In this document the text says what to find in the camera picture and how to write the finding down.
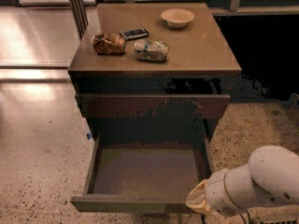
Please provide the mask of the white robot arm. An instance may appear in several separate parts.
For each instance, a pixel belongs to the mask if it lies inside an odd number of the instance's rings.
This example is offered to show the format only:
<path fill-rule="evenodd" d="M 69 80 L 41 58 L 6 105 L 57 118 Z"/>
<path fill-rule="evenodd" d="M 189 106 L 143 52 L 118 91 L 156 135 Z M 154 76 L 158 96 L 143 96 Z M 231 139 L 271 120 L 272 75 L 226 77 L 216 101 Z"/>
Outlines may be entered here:
<path fill-rule="evenodd" d="M 213 173 L 186 198 L 193 211 L 223 217 L 289 204 L 299 204 L 299 155 L 278 146 L 255 149 L 246 164 Z"/>

